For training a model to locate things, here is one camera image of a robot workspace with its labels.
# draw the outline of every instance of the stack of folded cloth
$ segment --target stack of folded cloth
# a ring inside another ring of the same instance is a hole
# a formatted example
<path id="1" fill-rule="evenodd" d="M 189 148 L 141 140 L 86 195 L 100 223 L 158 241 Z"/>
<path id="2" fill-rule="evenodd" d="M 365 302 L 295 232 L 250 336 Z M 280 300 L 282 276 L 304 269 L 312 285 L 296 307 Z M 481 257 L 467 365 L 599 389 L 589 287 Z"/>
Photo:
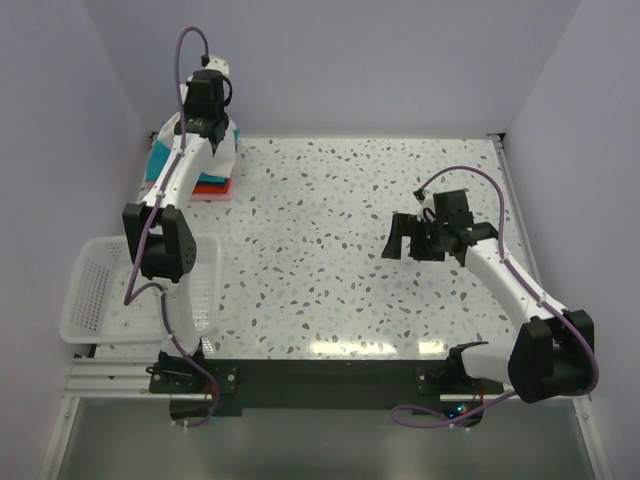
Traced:
<path id="1" fill-rule="evenodd" d="M 235 146 L 238 143 L 239 130 L 235 129 L 233 131 L 233 135 L 235 152 Z M 149 155 L 149 163 L 147 164 L 147 173 L 145 175 L 145 183 L 149 188 L 153 186 L 160 176 L 160 173 L 162 173 L 162 169 L 167 163 L 170 153 L 170 148 L 164 143 L 161 141 L 154 142 L 153 149 Z M 209 175 L 204 172 L 200 175 L 198 183 L 196 183 L 196 187 L 194 188 L 191 196 L 192 201 L 231 200 L 231 185 L 233 183 L 231 170 L 233 169 L 233 160 L 230 167 L 228 165 L 229 159 L 226 159 L 226 163 L 227 165 L 222 169 L 226 176 Z"/>

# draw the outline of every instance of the cable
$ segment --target cable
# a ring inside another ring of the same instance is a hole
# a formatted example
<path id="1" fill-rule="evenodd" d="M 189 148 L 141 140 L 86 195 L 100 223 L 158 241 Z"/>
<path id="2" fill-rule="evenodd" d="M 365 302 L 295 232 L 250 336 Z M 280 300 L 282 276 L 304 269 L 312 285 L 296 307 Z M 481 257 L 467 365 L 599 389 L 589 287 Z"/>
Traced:
<path id="1" fill-rule="evenodd" d="M 213 406 L 209 409 L 209 411 L 204 417 L 202 417 L 199 420 L 196 420 L 195 422 L 185 421 L 184 426 L 186 428 L 193 428 L 193 427 L 198 427 L 204 424 L 205 422 L 207 422 L 207 420 L 209 420 L 209 418 L 211 418 L 211 416 L 213 416 L 215 411 L 218 409 L 218 404 L 220 403 L 220 395 L 219 395 L 220 388 L 218 386 L 218 382 L 213 377 L 213 375 L 211 375 L 204 368 L 198 365 L 191 358 L 191 356 L 189 356 L 189 354 L 184 350 L 184 348 L 182 348 L 182 345 L 180 345 L 180 342 L 178 341 L 178 339 L 175 337 L 173 333 L 173 329 L 171 328 L 171 324 L 169 323 L 169 316 L 167 312 L 166 289 L 158 282 L 149 282 L 143 285 L 142 287 L 140 287 L 135 292 L 133 291 L 133 288 L 136 283 L 136 276 L 138 275 L 138 271 L 140 270 L 140 265 L 142 264 L 142 255 L 144 253 L 144 247 L 147 243 L 147 238 L 149 237 L 151 226 L 153 225 L 153 222 L 158 213 L 158 210 L 160 209 L 160 204 L 162 203 L 162 199 L 164 197 L 165 190 L 167 189 L 167 185 L 169 184 L 169 180 L 171 179 L 171 176 L 173 175 L 174 170 L 178 166 L 178 163 L 184 156 L 184 149 L 187 144 L 187 125 L 186 125 L 186 118 L 184 113 L 184 105 L 182 104 L 182 94 L 180 93 L 180 50 L 182 49 L 182 42 L 184 40 L 184 37 L 189 32 L 196 32 L 198 35 L 200 35 L 200 37 L 202 38 L 202 41 L 204 42 L 205 55 L 209 55 L 209 43 L 207 42 L 207 38 L 205 37 L 204 33 L 202 33 L 202 30 L 200 30 L 197 27 L 187 27 L 180 33 L 180 36 L 178 37 L 178 42 L 176 44 L 176 51 L 175 51 L 174 64 L 173 64 L 174 78 L 176 83 L 176 93 L 178 97 L 178 108 L 180 111 L 180 127 L 181 127 L 180 151 L 176 154 L 176 157 L 174 158 L 173 162 L 169 166 L 169 169 L 167 170 L 167 174 L 164 176 L 164 178 L 162 179 L 162 182 L 160 183 L 160 187 L 156 195 L 156 201 L 153 204 L 153 208 L 149 213 L 149 217 L 147 218 L 147 221 L 145 222 L 142 228 L 142 234 L 140 235 L 138 249 L 136 251 L 136 256 L 133 262 L 133 270 L 131 271 L 131 276 L 129 277 L 129 283 L 127 284 L 127 290 L 124 296 L 124 304 L 127 306 L 130 305 L 131 302 L 135 300 L 135 298 L 138 295 L 140 295 L 142 292 L 144 292 L 149 288 L 157 288 L 160 291 L 160 311 L 162 316 L 162 323 L 164 325 L 165 330 L 167 331 L 167 335 L 169 336 L 169 339 L 171 340 L 173 345 L 176 347 L 176 350 L 180 352 L 180 355 L 182 355 L 185 361 L 189 365 L 191 365 L 197 372 L 202 374 L 209 381 L 209 383 L 212 386 L 212 389 L 215 390 L 216 392 L 216 395 L 214 395 Z"/>
<path id="2" fill-rule="evenodd" d="M 589 363 L 591 365 L 591 371 L 592 371 L 592 378 L 591 378 L 591 383 L 589 384 L 589 386 L 582 392 L 578 392 L 575 395 L 568 395 L 568 396 L 580 396 L 580 395 L 587 395 L 589 393 L 591 393 L 593 391 L 594 388 L 596 388 L 596 385 L 598 385 L 598 381 L 600 380 L 600 369 L 598 368 L 598 361 L 596 360 L 596 357 L 593 353 L 593 350 L 591 349 L 591 346 L 589 345 L 589 343 L 587 342 L 587 340 L 582 336 L 582 334 L 578 331 L 578 329 L 576 329 L 573 324 L 569 321 L 569 319 L 562 313 L 559 312 L 557 309 L 555 309 L 554 307 L 552 307 L 546 300 L 544 300 L 539 294 L 538 292 L 536 292 L 535 288 L 533 288 L 533 286 L 531 286 L 525 279 L 524 277 L 522 277 L 522 275 L 520 274 L 520 272 L 518 272 L 518 270 L 516 269 L 516 267 L 511 263 L 508 255 L 506 255 L 505 252 L 505 248 L 504 248 L 504 224 L 505 224 L 505 200 L 504 200 L 504 194 L 502 193 L 502 190 L 500 189 L 500 185 L 498 185 L 498 182 L 496 182 L 490 175 L 488 175 L 487 173 L 483 172 L 482 170 L 479 170 L 477 168 L 474 167 L 468 167 L 466 165 L 456 165 L 453 167 L 448 167 L 445 168 L 444 170 L 439 171 L 438 173 L 436 173 L 435 175 L 433 175 L 431 178 L 429 178 L 426 182 L 424 182 L 422 184 L 422 186 L 419 188 L 419 191 L 423 191 L 425 188 L 427 188 L 427 186 L 429 186 L 436 178 L 440 177 L 441 175 L 444 175 L 447 172 L 451 172 L 453 170 L 466 170 L 472 173 L 475 173 L 477 175 L 480 175 L 481 177 L 484 177 L 495 189 L 496 193 L 498 194 L 498 203 L 500 206 L 500 220 L 498 223 L 498 252 L 500 254 L 500 259 L 504 262 L 505 266 L 507 267 L 507 269 L 509 270 L 509 272 L 513 275 L 513 277 L 517 280 L 517 282 L 522 286 L 522 288 L 524 288 L 545 310 L 547 310 L 551 315 L 553 315 L 555 318 L 557 318 L 558 320 L 560 320 L 560 322 L 562 322 L 562 324 L 564 325 L 564 327 L 569 330 L 569 332 L 571 332 L 571 334 L 576 338 L 576 340 L 578 341 L 578 343 L 580 343 L 580 346 L 584 349 L 585 354 L 587 355 L 587 357 L 589 358 Z M 442 422 L 442 423 L 436 423 L 436 424 L 416 424 L 416 423 L 410 423 L 404 420 L 400 420 L 396 417 L 397 412 L 399 411 L 403 411 L 403 410 L 411 410 L 411 411 L 420 411 L 420 412 L 424 412 L 424 413 L 429 413 L 431 415 L 435 415 L 437 417 L 443 418 L 443 415 L 441 415 L 440 413 L 434 411 L 434 410 L 430 410 L 428 408 L 425 407 L 421 407 L 419 405 L 398 405 L 397 407 L 393 408 L 391 410 L 391 419 L 397 423 L 398 425 L 402 425 L 404 427 L 410 427 L 410 428 L 442 428 L 442 427 L 446 427 L 448 425 L 454 425 L 457 424 L 460 420 L 463 420 L 465 418 L 469 418 L 477 413 L 480 413 L 484 410 L 486 410 L 487 408 L 490 408 L 494 405 L 497 405 L 498 403 L 506 400 L 509 397 L 513 397 L 516 393 L 511 391 L 511 392 L 506 392 L 503 393 L 502 395 L 500 395 L 499 397 L 483 404 L 480 405 L 477 408 L 474 408 L 473 410 L 465 413 L 464 415 L 460 415 L 459 417 L 453 418 L 453 419 L 447 419 L 446 421 Z"/>

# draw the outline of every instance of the blue cloth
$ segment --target blue cloth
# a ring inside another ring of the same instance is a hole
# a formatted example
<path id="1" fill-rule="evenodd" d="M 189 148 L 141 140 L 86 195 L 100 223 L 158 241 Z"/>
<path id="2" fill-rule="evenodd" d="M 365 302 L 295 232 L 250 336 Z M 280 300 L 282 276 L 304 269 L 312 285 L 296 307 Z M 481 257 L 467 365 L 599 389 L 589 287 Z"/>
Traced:
<path id="1" fill-rule="evenodd" d="M 238 145 L 238 137 L 240 136 L 240 130 L 235 129 L 233 132 L 233 136 L 236 142 L 236 146 Z M 164 164 L 167 163 L 169 159 L 169 154 L 171 153 L 171 149 L 164 145 L 162 142 L 155 142 L 153 144 L 153 150 L 151 150 L 151 155 L 149 155 L 149 163 L 147 164 L 147 173 L 145 175 L 144 181 L 147 183 L 155 182 L 160 173 L 162 173 L 162 169 L 164 168 Z M 227 181 L 226 178 L 223 177 L 215 177 L 213 175 L 207 175 L 203 173 L 198 178 L 198 184 L 212 185 L 216 187 L 221 187 Z"/>

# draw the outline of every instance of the speckled tabletop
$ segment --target speckled tabletop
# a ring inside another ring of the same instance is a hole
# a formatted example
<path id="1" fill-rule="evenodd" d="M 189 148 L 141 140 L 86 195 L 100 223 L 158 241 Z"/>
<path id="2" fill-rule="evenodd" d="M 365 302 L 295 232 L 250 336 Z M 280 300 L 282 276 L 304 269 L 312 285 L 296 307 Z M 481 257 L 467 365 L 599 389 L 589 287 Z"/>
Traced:
<path id="1" fill-rule="evenodd" d="M 453 259 L 380 258 L 393 211 L 452 165 L 478 167 L 506 190 L 489 140 L 242 138 L 233 200 L 193 202 L 195 234 L 224 244 L 213 358 L 444 358 L 449 346 L 512 342 L 489 291 Z M 431 192 L 464 188 L 479 221 L 497 226 L 491 186 L 448 173 Z M 526 265 L 507 199 L 505 241 Z M 98 357 L 154 358 L 158 344 L 100 345 Z"/>

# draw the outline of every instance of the white table surface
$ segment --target white table surface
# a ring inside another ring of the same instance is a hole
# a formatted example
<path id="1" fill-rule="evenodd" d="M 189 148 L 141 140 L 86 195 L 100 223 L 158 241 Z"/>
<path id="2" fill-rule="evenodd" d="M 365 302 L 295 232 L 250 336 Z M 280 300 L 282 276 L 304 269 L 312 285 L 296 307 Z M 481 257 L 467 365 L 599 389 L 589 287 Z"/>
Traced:
<path id="1" fill-rule="evenodd" d="M 224 288 L 211 358 L 444 358 L 449 347 L 510 343 L 489 291 L 453 258 L 380 258 L 393 211 L 452 165 L 481 168 L 506 191 L 489 140 L 241 137 L 233 200 L 192 202 L 194 234 L 224 244 Z M 445 174 L 430 192 L 465 188 L 476 221 L 497 227 L 491 186 Z M 507 198 L 505 241 L 526 266 Z M 154 343 L 99 345 L 96 357 L 155 358 Z"/>

